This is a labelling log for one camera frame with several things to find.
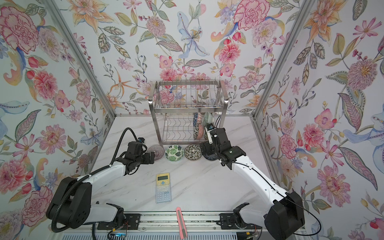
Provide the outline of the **purple striped bowl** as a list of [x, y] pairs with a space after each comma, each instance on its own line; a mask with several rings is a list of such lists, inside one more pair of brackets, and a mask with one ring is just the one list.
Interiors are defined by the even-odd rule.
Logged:
[[148, 152], [154, 153], [154, 156], [155, 156], [154, 160], [155, 161], [160, 160], [165, 154], [164, 148], [160, 145], [153, 145], [153, 146], [149, 147]]

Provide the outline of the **green leaf pattern bowl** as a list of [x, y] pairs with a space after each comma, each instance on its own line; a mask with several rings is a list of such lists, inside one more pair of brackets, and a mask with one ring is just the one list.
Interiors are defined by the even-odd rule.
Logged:
[[184, 156], [184, 149], [179, 145], [169, 146], [165, 151], [165, 156], [167, 160], [177, 162]]

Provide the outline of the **pale green ceramic bowl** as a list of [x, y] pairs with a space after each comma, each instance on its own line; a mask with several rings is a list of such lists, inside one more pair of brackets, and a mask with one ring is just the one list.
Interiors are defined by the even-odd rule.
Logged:
[[208, 124], [212, 124], [214, 122], [214, 116], [210, 112], [206, 112], [204, 114], [204, 119], [203, 119], [203, 126], [205, 127]]

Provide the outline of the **blue patterned ceramic bowl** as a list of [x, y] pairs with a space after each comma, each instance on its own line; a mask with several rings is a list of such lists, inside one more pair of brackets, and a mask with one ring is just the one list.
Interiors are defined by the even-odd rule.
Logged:
[[194, 113], [194, 118], [193, 118], [193, 125], [198, 126], [203, 122], [203, 115], [200, 112]]

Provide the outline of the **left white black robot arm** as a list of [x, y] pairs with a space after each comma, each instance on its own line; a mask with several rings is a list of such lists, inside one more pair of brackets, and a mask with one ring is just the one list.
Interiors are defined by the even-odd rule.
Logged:
[[155, 153], [147, 149], [142, 142], [130, 142], [127, 151], [115, 153], [109, 165], [82, 177], [64, 178], [46, 212], [52, 231], [59, 233], [95, 223], [121, 227], [126, 221], [124, 209], [115, 204], [94, 203], [92, 196], [114, 180], [134, 174], [141, 165], [154, 164]]

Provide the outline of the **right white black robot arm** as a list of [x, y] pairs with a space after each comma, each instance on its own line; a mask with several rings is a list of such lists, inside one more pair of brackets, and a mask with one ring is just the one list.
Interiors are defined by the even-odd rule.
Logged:
[[288, 193], [253, 164], [238, 146], [232, 146], [224, 128], [206, 127], [208, 140], [200, 143], [203, 156], [219, 160], [223, 167], [241, 176], [261, 197], [262, 203], [237, 206], [224, 222], [245, 229], [266, 228], [275, 240], [286, 240], [305, 225], [304, 208], [297, 193]]

